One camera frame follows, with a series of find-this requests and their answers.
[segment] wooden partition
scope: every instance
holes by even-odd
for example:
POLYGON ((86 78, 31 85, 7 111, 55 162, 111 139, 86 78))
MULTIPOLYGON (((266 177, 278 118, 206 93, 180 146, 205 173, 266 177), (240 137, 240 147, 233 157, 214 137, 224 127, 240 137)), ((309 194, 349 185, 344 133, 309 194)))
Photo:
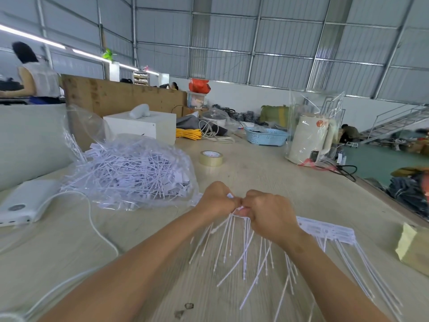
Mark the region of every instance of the wooden partition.
MULTIPOLYGON (((187 104, 187 93, 172 89, 145 87, 75 75, 61 75, 67 105, 77 105, 103 116, 127 112, 140 104, 148 104, 151 111, 175 113, 182 117, 187 104)), ((87 150, 92 139, 76 117, 70 116, 70 129, 82 150, 87 150)))

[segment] wooden table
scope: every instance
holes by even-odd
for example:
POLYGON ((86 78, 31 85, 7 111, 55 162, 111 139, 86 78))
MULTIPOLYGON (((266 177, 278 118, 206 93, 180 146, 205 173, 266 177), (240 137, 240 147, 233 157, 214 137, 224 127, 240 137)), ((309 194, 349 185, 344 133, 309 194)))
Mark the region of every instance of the wooden table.
MULTIPOLYGON (((402 300, 403 320, 427 320, 429 278, 403 265, 394 253, 401 224, 409 222, 397 211, 347 178, 288 162, 282 148, 255 146, 241 139, 234 144, 177 140, 176 145, 192 158, 200 191, 211 182, 221 180, 239 196, 244 196, 249 189, 272 192, 289 197, 299 216, 353 228, 371 262, 402 300), (223 165, 199 164, 198 155, 202 150, 223 153, 223 165)), ((63 173, 59 171, 46 177, 59 178, 63 173)), ((6 194, 0 194, 0 200, 6 194)), ((92 208, 94 222, 101 233, 122 250, 130 249, 186 211, 185 207, 134 212, 101 210, 95 205, 92 208)), ((77 195, 54 200, 42 220, 31 228, 26 242, 0 255, 0 310, 26 311, 56 284, 91 267, 104 265, 114 257, 112 249, 91 229, 87 204, 77 195)), ((221 287, 216 287, 241 255, 242 229, 242 222, 237 223, 233 255, 225 264, 221 259, 214 274, 213 264, 222 232, 211 236, 206 254, 196 256, 191 265, 188 261, 196 242, 184 244, 136 321, 177 322, 174 312, 185 310, 185 303, 193 303, 194 308, 185 310, 182 321, 272 321, 286 276, 284 255, 278 247, 273 248, 275 269, 269 265, 268 276, 263 271, 242 310, 238 307, 256 274, 259 236, 255 236, 249 248, 247 279, 242 280, 240 264, 221 287)), ((334 247, 329 246, 327 253, 347 272, 334 247)), ((364 273, 354 251, 349 253, 364 273)), ((369 284, 377 296, 377 304, 389 314, 376 288, 369 284)), ((287 290, 278 321, 308 319, 311 299, 307 286, 300 278, 294 286, 297 294, 292 296, 290 289, 287 290)), ((43 305, 37 316, 67 291, 55 296, 49 305, 43 305)), ((312 321, 319 320, 320 314, 316 312, 312 321)))

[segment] tape roll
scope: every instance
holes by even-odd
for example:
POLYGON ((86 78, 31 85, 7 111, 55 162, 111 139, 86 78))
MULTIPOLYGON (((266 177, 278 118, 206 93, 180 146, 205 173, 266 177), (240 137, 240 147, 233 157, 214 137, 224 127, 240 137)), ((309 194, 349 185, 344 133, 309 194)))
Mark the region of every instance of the tape roll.
POLYGON ((223 163, 223 155, 216 151, 201 151, 200 152, 200 164, 209 167, 221 166, 223 163))

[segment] green bag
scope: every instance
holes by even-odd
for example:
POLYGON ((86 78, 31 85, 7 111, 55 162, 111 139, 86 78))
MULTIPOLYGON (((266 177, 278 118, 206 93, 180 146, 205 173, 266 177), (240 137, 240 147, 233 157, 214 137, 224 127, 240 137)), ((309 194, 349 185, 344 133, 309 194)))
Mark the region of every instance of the green bag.
POLYGON ((289 107, 283 106, 268 106, 261 107, 261 122, 275 122, 282 127, 287 128, 289 120, 289 107))

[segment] corrugated metal wall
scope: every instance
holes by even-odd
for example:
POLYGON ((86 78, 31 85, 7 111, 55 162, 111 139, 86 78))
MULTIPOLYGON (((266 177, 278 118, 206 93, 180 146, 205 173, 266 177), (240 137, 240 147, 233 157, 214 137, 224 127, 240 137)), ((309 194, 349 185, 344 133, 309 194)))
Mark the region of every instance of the corrugated metal wall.
MULTIPOLYGON (((0 24, 42 37, 38 0, 0 0, 0 24)), ((115 60, 134 64, 132 46, 132 0, 39 0, 46 37, 82 51, 101 54, 99 12, 104 27, 106 47, 115 60)), ((39 42, 0 32, 0 73, 19 80, 20 62, 11 53, 11 43, 28 43, 36 54, 46 59, 39 42)), ((69 51, 49 48, 54 69, 59 73, 103 79, 99 61, 75 56, 69 51)), ((130 70, 121 69, 121 76, 131 78, 130 70)))
POLYGON ((137 0, 139 62, 190 78, 429 102, 429 0, 137 0))

